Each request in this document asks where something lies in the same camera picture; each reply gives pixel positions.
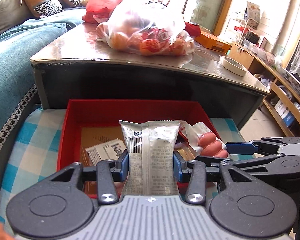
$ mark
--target white container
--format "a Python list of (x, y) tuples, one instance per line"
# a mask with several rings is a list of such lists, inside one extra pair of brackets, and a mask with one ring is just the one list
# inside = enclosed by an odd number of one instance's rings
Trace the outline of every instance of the white container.
[(227, 70), (242, 77), (247, 72), (247, 69), (243, 65), (229, 57), (221, 56), (220, 64), (223, 65), (223, 67), (225, 67)]
[(277, 102), (274, 109), (278, 112), (284, 123), (287, 127), (292, 125), (293, 121), (295, 120), (295, 117), (290, 112), (289, 108), (286, 107), (284, 103), (282, 103), (281, 99)]

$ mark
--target wall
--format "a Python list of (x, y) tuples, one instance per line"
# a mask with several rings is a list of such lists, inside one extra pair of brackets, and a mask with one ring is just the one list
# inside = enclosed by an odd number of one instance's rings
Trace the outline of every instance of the wall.
[(283, 66), (289, 63), (300, 38), (300, 0), (291, 0), (286, 21), (278, 38), (278, 44), (286, 50)]
[(265, 49), (272, 51), (282, 29), (290, 0), (232, 0), (228, 15), (231, 15), (233, 12), (245, 10), (247, 1), (260, 6), (262, 17), (257, 28), (257, 33), (268, 39), (268, 44)]

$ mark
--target orange box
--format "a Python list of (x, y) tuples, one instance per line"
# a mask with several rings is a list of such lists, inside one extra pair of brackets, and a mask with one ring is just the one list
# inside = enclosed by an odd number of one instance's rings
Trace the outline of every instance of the orange box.
[(201, 35), (194, 38), (194, 40), (207, 49), (216, 50), (222, 53), (227, 53), (228, 50), (231, 49), (231, 45), (210, 33), (201, 32)]

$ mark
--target cardboard box bottom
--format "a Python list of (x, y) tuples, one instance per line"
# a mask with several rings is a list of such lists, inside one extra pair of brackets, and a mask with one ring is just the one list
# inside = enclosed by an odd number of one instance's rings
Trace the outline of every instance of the cardboard box bottom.
[[(80, 162), (84, 167), (92, 166), (86, 148), (105, 143), (114, 139), (120, 139), (124, 142), (120, 126), (114, 127), (82, 127), (80, 143)], [(97, 193), (95, 182), (86, 182), (84, 192), (89, 195)]]

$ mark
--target barcode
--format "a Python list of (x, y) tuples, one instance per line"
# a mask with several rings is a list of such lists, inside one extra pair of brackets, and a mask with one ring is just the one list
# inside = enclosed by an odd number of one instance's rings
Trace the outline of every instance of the barcode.
[(126, 146), (128, 153), (142, 153), (142, 137), (127, 137)]

